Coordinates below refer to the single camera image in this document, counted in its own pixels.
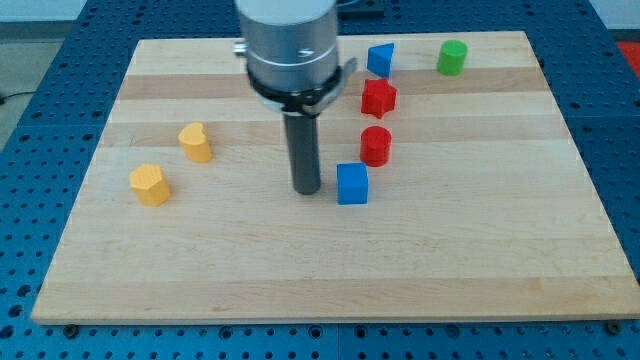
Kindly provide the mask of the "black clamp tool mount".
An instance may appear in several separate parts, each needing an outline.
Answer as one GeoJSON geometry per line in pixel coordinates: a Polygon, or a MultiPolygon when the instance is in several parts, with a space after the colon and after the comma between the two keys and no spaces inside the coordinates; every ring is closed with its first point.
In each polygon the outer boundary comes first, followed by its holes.
{"type": "Polygon", "coordinates": [[[349,77],[356,71],[358,60],[350,58],[323,84],[304,91],[280,91],[262,84],[250,71],[247,71],[249,84],[256,96],[270,110],[288,116],[317,118],[342,94],[349,77]]]}

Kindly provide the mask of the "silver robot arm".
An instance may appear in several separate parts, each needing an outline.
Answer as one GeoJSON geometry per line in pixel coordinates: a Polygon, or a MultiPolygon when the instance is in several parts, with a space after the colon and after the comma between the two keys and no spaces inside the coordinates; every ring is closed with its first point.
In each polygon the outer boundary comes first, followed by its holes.
{"type": "Polygon", "coordinates": [[[236,0],[249,83],[284,120],[294,190],[321,187],[317,118],[343,92],[357,69],[339,63],[335,0],[236,0]]]}

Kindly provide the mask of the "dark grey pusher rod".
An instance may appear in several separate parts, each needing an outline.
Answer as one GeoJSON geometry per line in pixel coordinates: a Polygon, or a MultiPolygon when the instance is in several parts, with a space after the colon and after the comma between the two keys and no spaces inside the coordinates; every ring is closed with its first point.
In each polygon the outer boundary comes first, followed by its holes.
{"type": "Polygon", "coordinates": [[[312,195],[321,187],[317,120],[284,115],[291,178],[294,190],[312,195]]]}

